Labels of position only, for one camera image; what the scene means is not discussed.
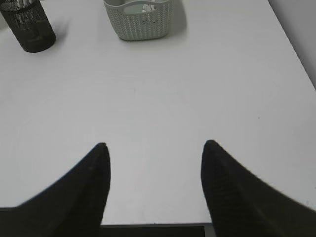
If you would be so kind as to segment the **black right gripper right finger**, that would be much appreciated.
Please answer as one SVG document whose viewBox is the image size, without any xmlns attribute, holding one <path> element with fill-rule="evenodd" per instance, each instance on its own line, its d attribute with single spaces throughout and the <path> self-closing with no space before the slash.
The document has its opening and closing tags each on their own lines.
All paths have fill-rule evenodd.
<svg viewBox="0 0 316 237">
<path fill-rule="evenodd" d="M 314 237 L 316 212 L 263 182 L 206 141 L 201 184 L 218 237 Z"/>
</svg>

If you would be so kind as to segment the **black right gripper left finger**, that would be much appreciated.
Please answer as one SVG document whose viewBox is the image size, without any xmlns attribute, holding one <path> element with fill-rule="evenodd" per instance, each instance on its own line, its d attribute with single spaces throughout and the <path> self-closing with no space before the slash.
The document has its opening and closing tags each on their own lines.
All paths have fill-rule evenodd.
<svg viewBox="0 0 316 237">
<path fill-rule="evenodd" d="M 96 237 L 109 194 L 108 147 L 98 143 L 69 172 L 25 203 L 0 210 L 2 237 Z"/>
</svg>

